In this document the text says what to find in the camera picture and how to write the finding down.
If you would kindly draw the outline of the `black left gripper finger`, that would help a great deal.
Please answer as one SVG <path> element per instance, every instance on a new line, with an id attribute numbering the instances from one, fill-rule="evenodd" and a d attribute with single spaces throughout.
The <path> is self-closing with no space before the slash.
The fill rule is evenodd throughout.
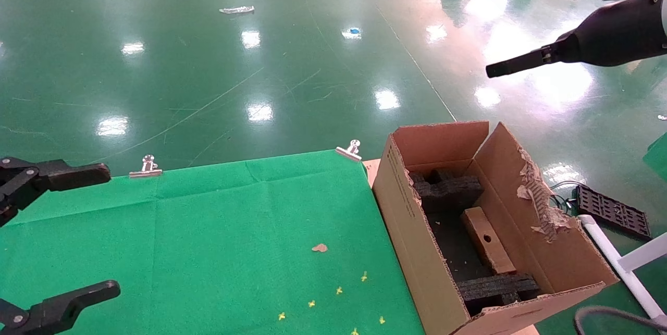
<path id="1" fill-rule="evenodd" d="M 106 280 L 44 299 L 23 309 L 1 300 L 1 334 L 57 334 L 73 328 L 86 308 L 120 295 L 120 285 Z"/>
<path id="2" fill-rule="evenodd" d="M 70 166 L 62 159 L 29 162 L 15 157 L 1 161 L 1 226 L 14 219 L 45 192 L 64 192 L 110 181 L 106 164 Z"/>

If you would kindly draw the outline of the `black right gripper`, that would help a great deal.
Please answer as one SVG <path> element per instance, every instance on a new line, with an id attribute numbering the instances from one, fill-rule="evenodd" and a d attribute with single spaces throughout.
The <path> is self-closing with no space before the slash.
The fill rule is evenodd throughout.
<path id="1" fill-rule="evenodd" d="M 665 0 L 624 0 L 594 10 L 550 45 L 486 66 L 488 78 L 547 64 L 614 67 L 665 55 Z"/>

